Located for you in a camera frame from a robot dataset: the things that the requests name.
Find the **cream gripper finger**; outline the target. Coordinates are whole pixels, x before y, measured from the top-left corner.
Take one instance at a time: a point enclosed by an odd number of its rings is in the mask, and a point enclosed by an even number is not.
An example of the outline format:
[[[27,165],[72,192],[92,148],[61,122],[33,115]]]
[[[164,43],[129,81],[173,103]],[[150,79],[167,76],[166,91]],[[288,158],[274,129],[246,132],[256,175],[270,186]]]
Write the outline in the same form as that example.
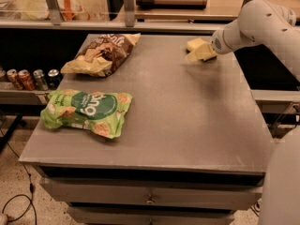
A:
[[[190,63],[196,63],[197,61],[199,61],[199,58],[197,57],[197,54],[195,52],[189,52],[186,55],[186,59],[190,62]]]

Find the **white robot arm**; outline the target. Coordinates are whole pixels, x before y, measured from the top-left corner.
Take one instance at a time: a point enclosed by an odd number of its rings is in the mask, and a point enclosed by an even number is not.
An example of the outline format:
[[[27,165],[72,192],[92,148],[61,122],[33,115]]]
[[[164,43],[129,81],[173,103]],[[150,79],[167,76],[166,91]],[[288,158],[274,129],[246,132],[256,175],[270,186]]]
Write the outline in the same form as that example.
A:
[[[188,59],[210,59],[245,47],[267,47],[300,80],[300,32],[294,12],[263,0],[242,6],[238,17],[218,29],[204,48],[187,45]],[[278,143],[270,158],[262,188],[258,225],[300,225],[300,126]]]

